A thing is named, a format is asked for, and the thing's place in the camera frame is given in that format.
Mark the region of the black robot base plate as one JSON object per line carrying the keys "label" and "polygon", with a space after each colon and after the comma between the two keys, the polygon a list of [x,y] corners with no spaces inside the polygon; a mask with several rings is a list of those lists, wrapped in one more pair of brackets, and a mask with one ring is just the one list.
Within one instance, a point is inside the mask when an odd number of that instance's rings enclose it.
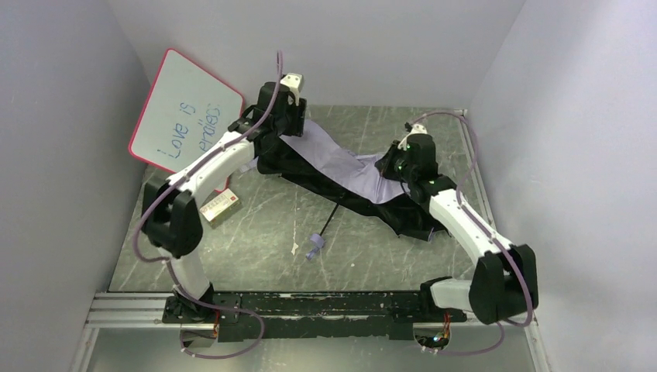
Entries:
{"label": "black robot base plate", "polygon": [[165,325],[207,335],[218,328],[220,343],[256,339],[386,336],[413,340],[414,326],[465,322],[457,309],[439,308],[422,291],[272,292],[218,291],[219,310],[200,309],[180,296],[167,298]]}

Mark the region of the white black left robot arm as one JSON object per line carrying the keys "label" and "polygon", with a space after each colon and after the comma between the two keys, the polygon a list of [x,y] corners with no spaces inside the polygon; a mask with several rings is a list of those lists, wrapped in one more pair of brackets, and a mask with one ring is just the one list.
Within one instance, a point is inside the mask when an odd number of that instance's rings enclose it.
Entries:
{"label": "white black left robot arm", "polygon": [[214,288],[197,247],[203,237],[200,204],[240,167],[269,151],[282,135],[303,134],[307,102],[304,78],[285,74],[267,82],[210,150],[167,179],[152,177],[143,189],[140,231],[158,249],[174,280],[174,316],[201,322],[218,312]]}

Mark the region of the black and lavender umbrella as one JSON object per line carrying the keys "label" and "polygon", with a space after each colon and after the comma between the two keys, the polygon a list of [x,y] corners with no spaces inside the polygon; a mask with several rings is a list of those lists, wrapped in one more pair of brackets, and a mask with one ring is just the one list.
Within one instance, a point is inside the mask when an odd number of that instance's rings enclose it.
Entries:
{"label": "black and lavender umbrella", "polygon": [[261,174],[278,174],[359,215],[375,217],[397,236],[431,241],[445,226],[410,198],[406,184],[384,178],[375,163],[382,153],[357,155],[341,147],[319,124],[304,123],[301,137],[265,141],[251,161]]}

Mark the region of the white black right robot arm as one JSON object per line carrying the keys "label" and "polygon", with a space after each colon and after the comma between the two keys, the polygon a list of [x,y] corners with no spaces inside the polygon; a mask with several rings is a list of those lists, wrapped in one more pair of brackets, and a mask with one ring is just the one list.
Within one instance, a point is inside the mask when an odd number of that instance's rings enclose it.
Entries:
{"label": "white black right robot arm", "polygon": [[393,141],[375,166],[384,178],[401,182],[410,199],[456,239],[475,266],[469,281],[445,277],[425,285],[435,307],[471,312],[487,325],[522,314],[533,319],[538,307],[535,252],[498,234],[456,184],[438,172],[430,135],[410,133]]}

